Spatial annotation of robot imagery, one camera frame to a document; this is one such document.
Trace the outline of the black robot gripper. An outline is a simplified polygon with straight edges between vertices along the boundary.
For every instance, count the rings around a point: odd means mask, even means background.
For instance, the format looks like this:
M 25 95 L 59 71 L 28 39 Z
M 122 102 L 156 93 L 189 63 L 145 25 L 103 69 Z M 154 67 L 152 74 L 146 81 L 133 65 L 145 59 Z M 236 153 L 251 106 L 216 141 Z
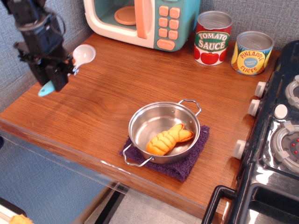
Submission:
M 38 19 L 23 17 L 15 21 L 15 26 L 24 39 L 14 44 L 20 60 L 28 64 L 41 86 L 51 81 L 55 90 L 61 91 L 68 84 L 74 64 L 63 48 L 64 32 L 57 14 L 42 14 Z

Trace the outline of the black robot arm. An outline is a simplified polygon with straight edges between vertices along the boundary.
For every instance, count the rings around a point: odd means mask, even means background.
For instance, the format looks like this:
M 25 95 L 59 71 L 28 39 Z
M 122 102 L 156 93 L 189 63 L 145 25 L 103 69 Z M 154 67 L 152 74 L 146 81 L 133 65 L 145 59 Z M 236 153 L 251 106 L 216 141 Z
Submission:
M 2 3 L 14 17 L 15 27 L 24 39 L 14 44 L 19 59 L 28 64 L 42 87 L 52 84 L 55 91 L 61 91 L 75 66 L 73 57 L 63 47 L 65 27 L 59 25 L 58 15 L 46 9 L 43 0 L 4 0 Z

